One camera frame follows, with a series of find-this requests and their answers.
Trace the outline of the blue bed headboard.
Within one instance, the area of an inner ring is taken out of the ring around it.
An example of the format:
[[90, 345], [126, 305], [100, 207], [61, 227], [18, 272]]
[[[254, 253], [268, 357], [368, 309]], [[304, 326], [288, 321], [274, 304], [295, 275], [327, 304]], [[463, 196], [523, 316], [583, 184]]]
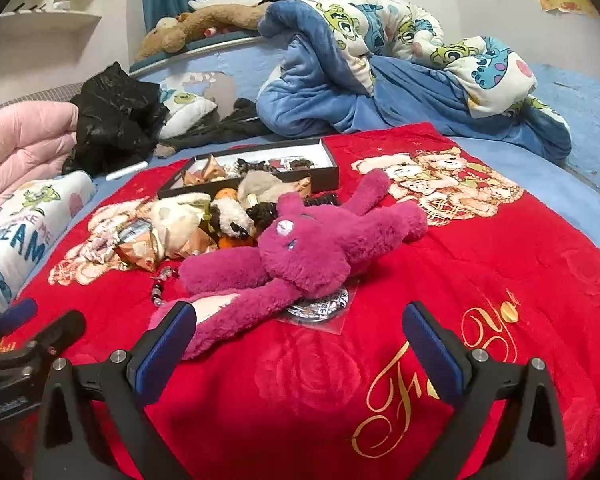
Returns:
[[190, 75], [186, 86], [200, 93], [219, 89], [221, 98], [257, 99], [262, 84], [282, 62], [288, 35], [264, 38], [255, 32], [230, 32], [186, 44], [177, 54], [155, 54], [134, 63], [129, 74], [156, 82]]

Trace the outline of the white monster scream pillow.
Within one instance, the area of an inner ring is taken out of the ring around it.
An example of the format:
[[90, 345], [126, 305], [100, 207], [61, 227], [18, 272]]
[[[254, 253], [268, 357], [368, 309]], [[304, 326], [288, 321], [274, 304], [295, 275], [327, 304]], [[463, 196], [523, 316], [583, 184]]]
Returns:
[[76, 214], [96, 191], [84, 171], [34, 180], [17, 188], [0, 207], [0, 313], [18, 296]]

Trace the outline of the white wall shelf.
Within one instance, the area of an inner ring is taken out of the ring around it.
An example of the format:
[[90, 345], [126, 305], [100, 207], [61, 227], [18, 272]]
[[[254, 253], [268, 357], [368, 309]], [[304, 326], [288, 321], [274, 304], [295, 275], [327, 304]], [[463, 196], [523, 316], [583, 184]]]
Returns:
[[99, 23], [98, 14], [69, 10], [19, 10], [0, 15], [0, 39], [42, 34], [78, 32]]

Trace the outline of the round badge in sleeve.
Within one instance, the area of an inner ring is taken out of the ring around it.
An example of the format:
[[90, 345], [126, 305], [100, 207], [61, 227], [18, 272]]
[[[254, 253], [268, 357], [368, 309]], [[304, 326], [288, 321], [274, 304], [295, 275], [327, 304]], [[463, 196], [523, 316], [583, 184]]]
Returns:
[[302, 299], [286, 307], [277, 317], [279, 322], [339, 335], [355, 297], [354, 286], [341, 286], [321, 299]]

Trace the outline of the black shallow box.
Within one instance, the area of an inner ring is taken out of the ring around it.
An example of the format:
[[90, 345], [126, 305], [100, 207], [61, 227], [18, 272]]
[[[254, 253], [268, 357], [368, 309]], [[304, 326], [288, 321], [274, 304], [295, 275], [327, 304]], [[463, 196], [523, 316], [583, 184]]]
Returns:
[[167, 198], [191, 192], [215, 196], [223, 188], [238, 188], [253, 171], [272, 174], [283, 182], [309, 179], [312, 193], [339, 188], [334, 156], [322, 139], [313, 138], [197, 155], [159, 188], [157, 196]]

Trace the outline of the magenta plush bear toy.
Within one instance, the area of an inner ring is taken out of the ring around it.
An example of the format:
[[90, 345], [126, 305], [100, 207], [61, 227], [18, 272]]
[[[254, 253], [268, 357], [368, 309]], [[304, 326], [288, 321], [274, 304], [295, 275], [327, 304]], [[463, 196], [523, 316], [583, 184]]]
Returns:
[[427, 232], [416, 203], [382, 206], [391, 181], [374, 169], [339, 206], [308, 206], [299, 193], [279, 197], [277, 216], [253, 246], [186, 258], [178, 278], [196, 311], [184, 359], [250, 330], [302, 299], [321, 299], [378, 258]]

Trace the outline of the blue monster print duvet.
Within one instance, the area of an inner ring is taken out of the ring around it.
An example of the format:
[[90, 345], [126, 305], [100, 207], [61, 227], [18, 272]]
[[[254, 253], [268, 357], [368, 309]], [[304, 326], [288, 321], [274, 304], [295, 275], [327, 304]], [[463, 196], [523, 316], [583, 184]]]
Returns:
[[515, 144], [556, 165], [571, 152], [562, 116], [537, 99], [531, 67], [491, 36], [445, 42], [439, 21], [403, 0], [284, 0], [259, 23], [286, 36], [257, 112], [286, 138], [429, 122], [446, 136]]

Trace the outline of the black puffer jacket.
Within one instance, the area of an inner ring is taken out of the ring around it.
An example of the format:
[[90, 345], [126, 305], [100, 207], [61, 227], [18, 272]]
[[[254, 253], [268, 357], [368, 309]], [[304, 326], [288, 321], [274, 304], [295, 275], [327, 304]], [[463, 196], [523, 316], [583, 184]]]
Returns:
[[79, 110], [76, 145], [62, 172], [98, 177], [148, 159], [168, 114], [160, 96], [158, 84], [130, 77], [119, 63], [85, 81], [71, 99]]

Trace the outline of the small monster print pillow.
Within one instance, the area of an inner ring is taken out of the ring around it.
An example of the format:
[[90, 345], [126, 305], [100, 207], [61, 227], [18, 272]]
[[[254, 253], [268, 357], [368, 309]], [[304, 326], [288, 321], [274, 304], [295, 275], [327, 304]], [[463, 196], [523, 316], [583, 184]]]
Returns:
[[158, 133], [160, 141], [186, 133], [202, 118], [216, 110], [215, 102], [184, 90], [164, 89], [161, 91], [160, 99], [168, 110], [164, 124]]

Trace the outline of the pink quilted comforter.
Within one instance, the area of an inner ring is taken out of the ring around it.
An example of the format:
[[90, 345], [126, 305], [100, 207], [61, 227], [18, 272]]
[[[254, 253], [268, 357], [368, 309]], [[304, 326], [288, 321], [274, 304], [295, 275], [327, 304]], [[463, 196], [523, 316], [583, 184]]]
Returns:
[[0, 108], [0, 203], [19, 185], [56, 177], [76, 145], [70, 102], [22, 101]]

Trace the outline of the brown plush dog toy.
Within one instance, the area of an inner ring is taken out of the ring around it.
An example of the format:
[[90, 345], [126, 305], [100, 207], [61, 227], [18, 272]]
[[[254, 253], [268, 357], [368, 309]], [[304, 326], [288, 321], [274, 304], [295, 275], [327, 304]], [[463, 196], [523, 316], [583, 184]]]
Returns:
[[194, 12], [181, 13], [176, 18], [162, 18], [145, 36], [137, 51], [137, 61], [159, 53], [178, 53], [186, 44], [207, 37], [206, 32], [257, 30], [269, 2], [257, 6], [227, 3], [206, 6]]

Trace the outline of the white fuzzy hair clip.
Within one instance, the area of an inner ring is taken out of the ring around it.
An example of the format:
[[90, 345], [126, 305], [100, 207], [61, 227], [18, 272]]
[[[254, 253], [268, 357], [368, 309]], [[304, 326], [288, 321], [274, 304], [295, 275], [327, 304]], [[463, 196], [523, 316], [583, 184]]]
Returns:
[[210, 226], [221, 235], [245, 240], [256, 234], [253, 220], [242, 205], [230, 197], [212, 200], [210, 204]]

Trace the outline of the dark grey garment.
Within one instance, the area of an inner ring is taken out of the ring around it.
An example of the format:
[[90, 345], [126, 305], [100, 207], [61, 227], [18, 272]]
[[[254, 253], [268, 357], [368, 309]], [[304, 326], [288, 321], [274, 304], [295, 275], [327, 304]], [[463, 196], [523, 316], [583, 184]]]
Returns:
[[255, 102], [238, 98], [233, 104], [233, 110], [224, 118], [216, 118], [216, 113], [213, 112], [184, 133], [160, 140], [155, 147], [154, 156], [168, 158], [186, 148], [227, 144], [256, 136], [274, 136], [274, 133], [261, 122]]

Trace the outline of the beige fluffy plush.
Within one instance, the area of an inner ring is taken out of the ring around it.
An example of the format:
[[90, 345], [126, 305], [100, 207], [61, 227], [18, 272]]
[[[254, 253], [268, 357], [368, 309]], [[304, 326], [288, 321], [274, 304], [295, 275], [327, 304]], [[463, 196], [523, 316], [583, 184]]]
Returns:
[[274, 174], [262, 170], [249, 171], [237, 188], [237, 200], [242, 208], [248, 209], [260, 203], [275, 204], [280, 196], [297, 192], [302, 197], [311, 193], [311, 178], [284, 182]]

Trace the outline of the cream plush rabbit toy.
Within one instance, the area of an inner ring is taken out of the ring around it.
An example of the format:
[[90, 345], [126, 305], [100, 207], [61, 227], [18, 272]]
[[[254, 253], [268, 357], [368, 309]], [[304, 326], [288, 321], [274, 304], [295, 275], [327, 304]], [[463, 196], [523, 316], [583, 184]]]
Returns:
[[152, 202], [148, 219], [166, 258], [184, 259], [215, 250], [214, 240], [201, 229], [210, 204], [206, 193], [185, 193]]

